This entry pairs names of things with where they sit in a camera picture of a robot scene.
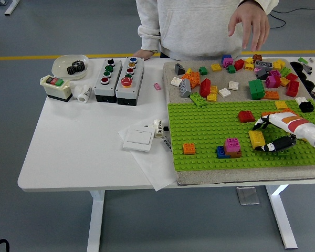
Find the person's right hand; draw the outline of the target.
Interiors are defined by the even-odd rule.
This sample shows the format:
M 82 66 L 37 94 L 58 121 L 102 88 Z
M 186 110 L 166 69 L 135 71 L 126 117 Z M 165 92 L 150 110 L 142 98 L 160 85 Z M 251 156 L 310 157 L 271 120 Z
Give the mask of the person's right hand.
M 143 58 L 144 60 L 150 59 L 155 54 L 154 51 L 140 49 L 133 54 L 133 57 Z

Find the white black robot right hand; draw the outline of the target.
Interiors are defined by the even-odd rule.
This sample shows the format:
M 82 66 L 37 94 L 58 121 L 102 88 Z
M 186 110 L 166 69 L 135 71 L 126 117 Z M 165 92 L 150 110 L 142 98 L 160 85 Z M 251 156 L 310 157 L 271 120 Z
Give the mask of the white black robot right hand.
M 260 117 L 253 130 L 266 128 L 272 124 L 285 132 L 287 136 L 280 137 L 271 143 L 255 147 L 257 151 L 277 152 L 293 147 L 297 139 L 305 139 L 315 148 L 315 124 L 291 112 L 280 112 Z

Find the person's left hand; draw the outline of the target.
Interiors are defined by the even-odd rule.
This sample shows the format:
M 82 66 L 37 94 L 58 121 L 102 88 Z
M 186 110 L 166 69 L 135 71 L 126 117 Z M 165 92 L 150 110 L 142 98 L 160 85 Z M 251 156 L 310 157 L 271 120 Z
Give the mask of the person's left hand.
M 266 42 L 270 26 L 268 17 L 256 1 L 243 1 L 232 14 L 228 24 L 228 36 L 231 37 L 237 24 L 243 27 L 242 49 L 246 49 L 251 38 L 251 51 L 260 50 Z

